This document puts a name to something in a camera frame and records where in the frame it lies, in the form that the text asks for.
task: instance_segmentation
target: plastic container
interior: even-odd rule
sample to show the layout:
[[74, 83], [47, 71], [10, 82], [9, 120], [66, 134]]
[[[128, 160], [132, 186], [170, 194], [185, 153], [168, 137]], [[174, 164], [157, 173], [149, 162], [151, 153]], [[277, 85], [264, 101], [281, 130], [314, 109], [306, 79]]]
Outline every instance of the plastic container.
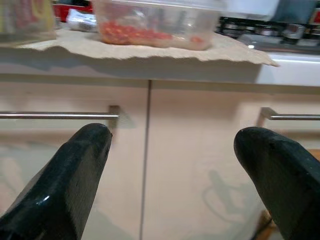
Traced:
[[224, 3], [219, 0], [94, 0], [102, 41], [205, 50]]
[[0, 0], [0, 47], [55, 37], [52, 0]]

